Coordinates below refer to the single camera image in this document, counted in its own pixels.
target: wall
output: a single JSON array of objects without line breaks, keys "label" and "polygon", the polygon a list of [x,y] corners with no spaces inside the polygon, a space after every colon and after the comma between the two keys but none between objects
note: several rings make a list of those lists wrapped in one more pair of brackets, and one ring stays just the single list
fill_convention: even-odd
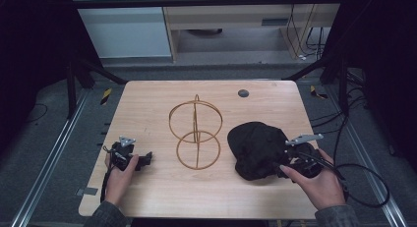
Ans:
[{"label": "wall", "polygon": [[102,60],[171,57],[161,8],[79,12]]}]

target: sleeve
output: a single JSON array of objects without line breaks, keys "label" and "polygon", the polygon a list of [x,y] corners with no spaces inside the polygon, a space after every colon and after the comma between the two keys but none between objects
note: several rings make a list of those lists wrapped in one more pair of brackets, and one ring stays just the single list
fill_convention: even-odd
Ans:
[{"label": "sleeve", "polygon": [[108,201],[104,201],[84,226],[126,227],[126,225],[126,217],[119,208]]},{"label": "sleeve", "polygon": [[358,217],[352,206],[337,205],[315,213],[318,226],[359,226]]}]

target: small round object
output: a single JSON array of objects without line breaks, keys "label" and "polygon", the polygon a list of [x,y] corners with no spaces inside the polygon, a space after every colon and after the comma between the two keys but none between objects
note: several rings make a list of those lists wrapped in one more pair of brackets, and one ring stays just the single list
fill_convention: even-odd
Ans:
[{"label": "small round object", "polygon": [[237,94],[238,94],[240,97],[247,97],[247,96],[249,96],[249,91],[247,91],[246,89],[240,89],[240,90],[237,92]]}]

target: wire frame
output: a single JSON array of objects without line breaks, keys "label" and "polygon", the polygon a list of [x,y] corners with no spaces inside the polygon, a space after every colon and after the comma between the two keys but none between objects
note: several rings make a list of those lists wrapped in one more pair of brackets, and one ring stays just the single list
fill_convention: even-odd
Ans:
[{"label": "wire frame", "polygon": [[[185,105],[193,105],[193,131],[190,132],[190,133],[187,133],[186,135],[184,135],[182,137],[180,137],[177,134],[175,134],[174,130],[172,129],[172,123],[171,123],[172,122],[172,115],[174,114],[174,112],[178,108],[180,108],[182,106],[185,106]],[[220,125],[219,125],[219,127],[218,127],[218,129],[217,129],[217,131],[215,133],[211,133],[211,132],[208,132],[208,131],[199,130],[197,105],[203,105],[203,106],[206,106],[208,108],[211,108],[220,117]],[[196,94],[196,97],[195,97],[194,100],[181,103],[181,104],[177,105],[176,107],[174,107],[169,112],[169,129],[171,130],[171,133],[179,140],[179,142],[177,143],[177,157],[178,157],[178,160],[184,166],[186,166],[186,167],[188,167],[190,169],[194,169],[194,170],[203,170],[203,169],[206,169],[206,168],[211,167],[212,164],[214,164],[217,161],[218,157],[220,156],[221,147],[220,147],[220,142],[218,141],[218,139],[216,138],[216,136],[220,132],[222,125],[223,125],[223,117],[221,116],[220,111],[213,104],[211,104],[209,102],[206,102],[206,101],[201,101],[200,98],[199,98],[199,96],[197,94]],[[209,137],[207,139],[202,140],[202,134],[209,135]],[[191,140],[186,140],[186,138],[189,135],[193,135],[192,136],[192,139]],[[204,166],[200,166],[199,161],[200,161],[200,148],[201,148],[201,143],[202,142],[210,141],[212,139],[214,139],[216,141],[216,143],[217,143],[217,155],[216,155],[215,159],[211,163],[209,163],[207,165],[204,165]],[[197,146],[197,156],[196,156],[196,164],[195,165],[188,164],[187,162],[185,162],[181,158],[181,156],[180,156],[180,144],[182,142],[194,143]]]}]

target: hand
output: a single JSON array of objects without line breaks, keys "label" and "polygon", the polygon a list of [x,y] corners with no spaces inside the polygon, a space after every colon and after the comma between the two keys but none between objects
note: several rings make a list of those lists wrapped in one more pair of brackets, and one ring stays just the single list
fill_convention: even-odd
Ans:
[{"label": "hand", "polygon": [[[319,149],[319,152],[325,160],[333,163],[333,160],[323,150]],[[317,210],[346,204],[343,189],[336,175],[328,168],[323,168],[322,172],[312,179],[306,178],[290,167],[282,165],[280,168],[303,189]]]},{"label": "hand", "polygon": [[[131,184],[132,176],[135,173],[135,167],[138,164],[138,160],[139,156],[134,155],[124,171],[121,171],[116,166],[112,169],[110,177],[107,181],[105,200],[119,206],[120,200],[125,195],[126,190]],[[108,157],[106,157],[105,163],[107,166],[109,165]]]}]

